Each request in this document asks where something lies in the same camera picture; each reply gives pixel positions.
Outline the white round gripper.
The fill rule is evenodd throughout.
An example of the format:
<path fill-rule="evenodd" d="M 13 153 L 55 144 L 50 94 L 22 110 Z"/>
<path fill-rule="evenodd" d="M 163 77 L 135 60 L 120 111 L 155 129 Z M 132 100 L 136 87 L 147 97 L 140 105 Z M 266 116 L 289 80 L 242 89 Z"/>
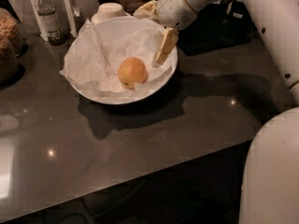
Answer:
<path fill-rule="evenodd" d="M 178 42 L 178 30 L 186 29 L 197 18 L 186 0 L 151 0 L 139 7 L 133 14 L 137 19 L 159 19 L 165 27 L 156 36 L 157 49 L 153 56 L 152 66 L 160 67 Z"/>

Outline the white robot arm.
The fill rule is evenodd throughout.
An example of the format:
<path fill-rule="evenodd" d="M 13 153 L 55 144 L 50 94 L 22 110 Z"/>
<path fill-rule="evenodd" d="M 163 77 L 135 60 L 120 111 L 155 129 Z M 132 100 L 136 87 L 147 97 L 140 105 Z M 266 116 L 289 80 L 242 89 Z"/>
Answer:
<path fill-rule="evenodd" d="M 195 21 L 207 5 L 220 0 L 151 0 L 134 16 L 170 29 L 158 61 L 175 46 L 174 33 Z M 271 117 L 255 134 L 244 166 L 239 224 L 299 224 L 299 0 L 241 0 L 271 59 L 264 82 L 251 84 L 286 94 L 292 106 Z"/>

